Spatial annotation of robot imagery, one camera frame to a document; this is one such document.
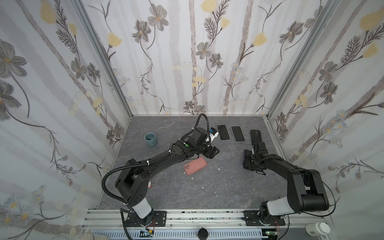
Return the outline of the pink phone case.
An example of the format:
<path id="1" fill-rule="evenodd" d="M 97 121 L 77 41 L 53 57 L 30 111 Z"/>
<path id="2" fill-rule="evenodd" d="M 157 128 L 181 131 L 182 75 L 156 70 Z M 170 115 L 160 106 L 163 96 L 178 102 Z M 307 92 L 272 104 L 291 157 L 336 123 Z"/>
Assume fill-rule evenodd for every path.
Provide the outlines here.
<path id="1" fill-rule="evenodd" d="M 185 173 L 190 176 L 199 170 L 205 168 L 208 165 L 207 161 L 203 157 L 199 157 L 183 166 Z"/>

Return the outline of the black phone case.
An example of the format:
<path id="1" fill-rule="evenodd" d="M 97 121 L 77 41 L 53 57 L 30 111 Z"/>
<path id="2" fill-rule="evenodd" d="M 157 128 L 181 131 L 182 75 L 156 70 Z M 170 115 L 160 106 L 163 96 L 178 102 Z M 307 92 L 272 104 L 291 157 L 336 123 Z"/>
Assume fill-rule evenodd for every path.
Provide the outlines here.
<path id="1" fill-rule="evenodd" d="M 253 147 L 255 147 L 258 144 L 263 142 L 261 131 L 259 131 L 259 130 L 250 130 L 250 134 L 251 134 L 251 144 L 252 144 Z"/>

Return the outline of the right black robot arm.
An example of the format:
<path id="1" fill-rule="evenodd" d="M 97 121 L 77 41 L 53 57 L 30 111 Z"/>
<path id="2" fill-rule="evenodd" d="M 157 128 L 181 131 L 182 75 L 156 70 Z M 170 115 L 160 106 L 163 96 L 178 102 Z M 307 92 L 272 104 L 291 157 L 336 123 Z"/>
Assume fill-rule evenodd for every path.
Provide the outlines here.
<path id="1" fill-rule="evenodd" d="M 253 145 L 252 150 L 244 150 L 243 167 L 257 174 L 266 175 L 272 171 L 287 181 L 287 195 L 283 198 L 264 201 L 257 213 L 259 222 L 269 226 L 283 216 L 308 214 L 326 211 L 330 207 L 327 185 L 317 170 L 295 166 L 276 154 L 269 154 L 263 142 Z"/>

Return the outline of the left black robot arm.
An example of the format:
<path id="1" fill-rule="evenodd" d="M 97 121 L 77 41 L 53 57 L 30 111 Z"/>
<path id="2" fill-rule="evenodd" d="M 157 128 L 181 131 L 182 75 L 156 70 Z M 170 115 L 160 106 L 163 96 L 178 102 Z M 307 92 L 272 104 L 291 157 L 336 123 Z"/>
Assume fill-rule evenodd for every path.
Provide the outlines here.
<path id="1" fill-rule="evenodd" d="M 212 145 L 217 135 L 217 130 L 210 127 L 208 117 L 199 114 L 193 129 L 170 144 L 167 151 L 147 160 L 131 159 L 125 166 L 107 172 L 101 181 L 102 190 L 127 206 L 128 209 L 122 209 L 122 212 L 136 214 L 141 226 L 149 226 L 155 221 L 154 210 L 146 198 L 151 178 L 194 156 L 213 159 L 220 152 Z"/>

